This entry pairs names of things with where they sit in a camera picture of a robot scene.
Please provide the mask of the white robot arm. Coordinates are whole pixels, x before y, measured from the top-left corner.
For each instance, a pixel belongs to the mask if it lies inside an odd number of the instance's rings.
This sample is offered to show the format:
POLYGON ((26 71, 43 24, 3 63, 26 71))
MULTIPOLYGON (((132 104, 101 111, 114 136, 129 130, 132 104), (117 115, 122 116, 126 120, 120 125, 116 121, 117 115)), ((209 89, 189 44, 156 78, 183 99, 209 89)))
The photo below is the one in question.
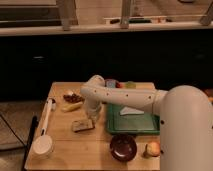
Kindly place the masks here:
POLYGON ((158 115, 160 171, 213 171, 213 104, 202 90, 189 85, 168 91, 108 88, 102 76, 94 75, 80 93, 88 113, 108 102, 158 115))

